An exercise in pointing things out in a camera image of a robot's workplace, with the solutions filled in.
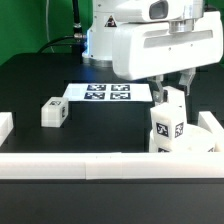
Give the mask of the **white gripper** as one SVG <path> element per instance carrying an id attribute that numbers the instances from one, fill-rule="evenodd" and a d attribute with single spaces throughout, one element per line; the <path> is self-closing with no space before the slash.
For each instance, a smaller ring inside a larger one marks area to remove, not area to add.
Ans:
<path id="1" fill-rule="evenodd" d="M 114 17 L 113 70 L 126 80 L 149 77 L 157 104 L 164 101 L 163 74 L 181 71 L 179 85 L 188 96 L 195 67 L 222 58 L 221 14 L 206 11 L 203 0 L 127 0 Z"/>

